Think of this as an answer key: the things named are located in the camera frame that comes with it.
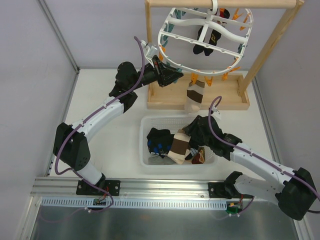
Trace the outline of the beige brown patterned sock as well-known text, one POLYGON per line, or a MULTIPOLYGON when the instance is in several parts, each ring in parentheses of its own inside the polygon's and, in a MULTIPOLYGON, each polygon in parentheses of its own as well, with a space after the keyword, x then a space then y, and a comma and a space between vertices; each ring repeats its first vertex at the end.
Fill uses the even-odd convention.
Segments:
POLYGON ((186 102, 184 105, 184 110, 188 114, 197 113, 202 106, 203 96, 204 96, 205 83, 197 80, 196 84, 188 84, 186 90, 186 102))

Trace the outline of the white plastic sock hanger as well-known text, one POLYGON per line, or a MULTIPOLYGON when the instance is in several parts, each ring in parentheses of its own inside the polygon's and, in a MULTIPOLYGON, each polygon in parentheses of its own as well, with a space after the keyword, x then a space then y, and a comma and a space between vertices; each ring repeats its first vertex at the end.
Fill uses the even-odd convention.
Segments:
POLYGON ((164 21, 163 26, 159 30, 157 39, 159 44, 159 52, 171 65, 190 73, 195 73, 206 77, 225 75, 233 71, 234 69, 237 70, 237 64, 244 56, 244 52, 247 47, 254 23, 252 11, 249 8, 246 8, 245 11, 246 17, 241 22, 238 20, 229 19, 229 16, 226 13, 226 9, 219 8, 218 2, 216 0, 211 1, 207 12, 198 11, 195 8, 174 7, 171 9, 169 15, 164 21), (171 23, 174 24, 174 26, 180 27, 199 26, 200 29, 198 31, 197 37, 193 39, 173 32, 166 32, 165 27, 167 23, 171 23), (162 47, 160 44, 160 38, 163 35, 193 44, 193 53, 196 55, 204 52, 206 56, 209 56, 213 51, 217 51, 221 54, 232 56, 234 61, 227 68, 220 71, 202 71, 185 66, 173 61, 165 53, 165 47, 162 47), (221 37, 238 43, 239 46, 237 48, 237 51, 217 46, 218 40, 221 37))

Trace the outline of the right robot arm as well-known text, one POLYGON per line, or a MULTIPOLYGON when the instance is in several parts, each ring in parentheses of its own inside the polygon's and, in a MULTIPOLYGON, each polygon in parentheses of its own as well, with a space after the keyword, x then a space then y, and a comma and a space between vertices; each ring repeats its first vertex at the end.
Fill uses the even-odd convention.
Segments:
POLYGON ((214 189, 225 199, 250 195, 277 205, 288 217, 300 221, 320 198, 310 172, 295 170, 255 153, 240 138, 224 133, 212 116, 197 116, 183 128, 191 141, 210 148, 213 153, 254 172, 259 178, 233 171, 214 189))

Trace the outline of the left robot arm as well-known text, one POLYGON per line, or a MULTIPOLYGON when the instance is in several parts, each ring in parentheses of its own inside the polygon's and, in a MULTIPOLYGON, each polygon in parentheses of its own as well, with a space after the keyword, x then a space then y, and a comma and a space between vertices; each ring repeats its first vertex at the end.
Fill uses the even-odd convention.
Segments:
POLYGON ((115 84, 106 100, 91 114, 72 123, 62 122, 56 128, 53 154, 57 161, 63 161, 69 170, 87 181, 87 188, 94 195, 105 190, 105 175, 90 162, 90 140, 105 125, 128 111, 138 96, 136 89, 153 82, 166 87, 183 77, 177 68, 163 63, 157 55, 140 71, 125 61, 117 68, 115 84))

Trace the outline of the wooden hanger stand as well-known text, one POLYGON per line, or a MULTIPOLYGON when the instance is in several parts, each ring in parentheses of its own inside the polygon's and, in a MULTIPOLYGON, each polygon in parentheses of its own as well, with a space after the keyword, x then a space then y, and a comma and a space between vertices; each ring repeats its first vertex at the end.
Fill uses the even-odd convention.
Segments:
POLYGON ((247 88, 303 6, 302 0, 147 0, 147 40, 162 62, 183 73, 176 85, 149 89, 150 109, 206 109, 216 95, 224 110, 247 110, 247 88), (236 75, 258 28, 252 9, 285 12, 246 76, 236 75))

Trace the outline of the black sock with label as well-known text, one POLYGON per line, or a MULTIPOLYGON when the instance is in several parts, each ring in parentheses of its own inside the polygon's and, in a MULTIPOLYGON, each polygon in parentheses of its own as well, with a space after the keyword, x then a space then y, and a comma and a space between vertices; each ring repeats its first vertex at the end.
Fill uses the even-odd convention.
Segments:
POLYGON ((198 148, 190 148, 187 150, 184 160, 185 161, 192 160, 198 153, 199 153, 198 148))

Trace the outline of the orange clothespin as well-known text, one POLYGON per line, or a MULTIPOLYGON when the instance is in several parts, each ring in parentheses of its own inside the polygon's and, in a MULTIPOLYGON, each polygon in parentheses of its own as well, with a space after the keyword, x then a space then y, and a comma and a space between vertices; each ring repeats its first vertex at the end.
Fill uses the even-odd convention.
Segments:
POLYGON ((190 75, 190 84, 191 85, 196 84, 197 80, 198 80, 198 75, 195 74, 195 73, 191 73, 191 75, 190 75))
POLYGON ((239 12, 239 8, 237 8, 232 16, 232 20, 236 21, 238 18, 240 18, 244 13, 239 12))

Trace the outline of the white plastic laundry basket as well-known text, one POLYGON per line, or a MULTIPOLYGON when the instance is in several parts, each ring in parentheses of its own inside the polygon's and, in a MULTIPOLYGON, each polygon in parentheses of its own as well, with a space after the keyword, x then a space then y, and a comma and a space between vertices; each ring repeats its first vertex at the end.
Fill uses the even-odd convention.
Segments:
POLYGON ((139 160, 149 174, 198 173, 217 164, 207 146, 200 146, 183 128, 192 115, 145 116, 139 129, 139 160))

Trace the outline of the teal clothespin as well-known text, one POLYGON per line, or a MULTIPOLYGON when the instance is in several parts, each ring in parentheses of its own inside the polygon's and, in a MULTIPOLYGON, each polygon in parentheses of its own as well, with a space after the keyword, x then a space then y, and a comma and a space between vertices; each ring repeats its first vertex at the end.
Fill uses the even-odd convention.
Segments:
POLYGON ((167 35, 162 35, 160 37, 160 45, 165 48, 168 44, 168 36, 167 35))
POLYGON ((174 24, 172 24, 172 23, 167 23, 164 30, 165 30, 166 32, 168 32, 168 33, 171 33, 171 32, 173 31, 174 27, 175 27, 174 24))

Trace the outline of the black blue patterned sock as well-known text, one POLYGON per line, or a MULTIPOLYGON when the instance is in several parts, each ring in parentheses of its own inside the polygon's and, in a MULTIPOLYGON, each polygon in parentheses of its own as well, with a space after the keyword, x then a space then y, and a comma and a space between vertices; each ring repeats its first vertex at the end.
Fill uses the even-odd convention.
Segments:
POLYGON ((168 129, 157 129, 153 127, 146 138, 149 153, 164 159, 171 150, 174 134, 171 134, 168 129))

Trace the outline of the aluminium mounting rail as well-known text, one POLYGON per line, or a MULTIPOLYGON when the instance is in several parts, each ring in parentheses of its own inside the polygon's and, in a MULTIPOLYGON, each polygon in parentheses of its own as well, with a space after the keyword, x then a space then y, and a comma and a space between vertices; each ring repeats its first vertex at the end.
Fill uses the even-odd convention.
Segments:
MULTIPOLYGON (((77 197, 77 177, 36 177, 30 192, 31 197, 77 197)), ((173 199, 207 200, 210 183, 216 180, 173 180, 120 178, 117 198, 128 199, 173 199)))

